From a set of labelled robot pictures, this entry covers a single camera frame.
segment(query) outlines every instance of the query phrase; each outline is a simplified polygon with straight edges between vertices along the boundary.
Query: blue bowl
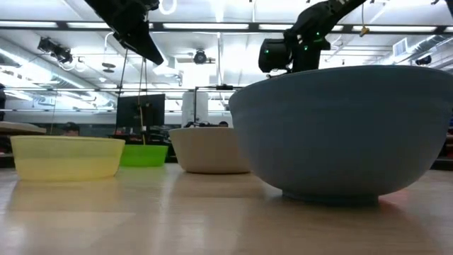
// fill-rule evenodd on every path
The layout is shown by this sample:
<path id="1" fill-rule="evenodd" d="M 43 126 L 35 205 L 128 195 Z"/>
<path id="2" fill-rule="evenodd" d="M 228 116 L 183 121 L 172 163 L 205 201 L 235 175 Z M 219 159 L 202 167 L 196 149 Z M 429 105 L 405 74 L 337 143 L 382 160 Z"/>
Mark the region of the blue bowl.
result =
<path id="1" fill-rule="evenodd" d="M 322 69 L 260 81 L 229 105 L 253 172 L 292 198 L 376 201 L 435 161 L 453 76 L 425 67 Z"/>

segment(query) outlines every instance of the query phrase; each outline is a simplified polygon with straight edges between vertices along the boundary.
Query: green bowl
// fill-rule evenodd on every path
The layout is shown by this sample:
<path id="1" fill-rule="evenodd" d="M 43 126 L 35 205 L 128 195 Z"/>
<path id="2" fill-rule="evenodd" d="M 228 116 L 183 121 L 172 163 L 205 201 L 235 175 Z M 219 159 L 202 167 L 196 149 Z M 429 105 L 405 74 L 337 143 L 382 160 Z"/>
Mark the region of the green bowl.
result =
<path id="1" fill-rule="evenodd" d="M 162 145 L 126 145 L 120 166 L 163 166 L 167 151 Z"/>

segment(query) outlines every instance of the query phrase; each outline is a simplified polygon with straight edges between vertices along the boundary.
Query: yellow bowl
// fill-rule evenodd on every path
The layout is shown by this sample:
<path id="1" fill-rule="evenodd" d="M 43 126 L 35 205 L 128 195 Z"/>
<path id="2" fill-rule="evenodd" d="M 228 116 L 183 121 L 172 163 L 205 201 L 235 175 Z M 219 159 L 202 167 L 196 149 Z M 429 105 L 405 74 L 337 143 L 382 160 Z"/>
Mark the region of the yellow bowl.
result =
<path id="1" fill-rule="evenodd" d="M 114 176 L 125 141 L 91 137 L 11 137 L 16 170 L 25 181 L 86 181 Z"/>

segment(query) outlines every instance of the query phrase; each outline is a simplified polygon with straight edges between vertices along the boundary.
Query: computer monitor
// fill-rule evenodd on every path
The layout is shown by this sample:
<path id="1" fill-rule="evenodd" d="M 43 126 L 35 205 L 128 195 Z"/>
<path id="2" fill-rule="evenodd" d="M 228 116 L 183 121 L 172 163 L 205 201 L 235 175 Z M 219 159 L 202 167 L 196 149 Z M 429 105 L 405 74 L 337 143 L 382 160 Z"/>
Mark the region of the computer monitor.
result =
<path id="1" fill-rule="evenodd" d="M 140 108 L 143 115 L 143 126 L 164 125 L 165 94 L 119 97 L 116 123 L 119 128 L 140 128 Z"/>

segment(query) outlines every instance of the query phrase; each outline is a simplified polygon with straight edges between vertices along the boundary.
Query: wooden table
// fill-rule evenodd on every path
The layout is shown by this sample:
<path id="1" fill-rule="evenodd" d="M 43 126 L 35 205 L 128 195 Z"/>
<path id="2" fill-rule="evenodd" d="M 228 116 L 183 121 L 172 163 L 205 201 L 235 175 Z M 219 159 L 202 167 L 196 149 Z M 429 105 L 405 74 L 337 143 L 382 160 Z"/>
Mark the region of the wooden table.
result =
<path id="1" fill-rule="evenodd" d="M 0 171 L 0 240 L 4 255 L 453 254 L 453 172 L 429 171 L 376 208 L 328 208 L 251 174 L 175 164 L 80 183 Z"/>

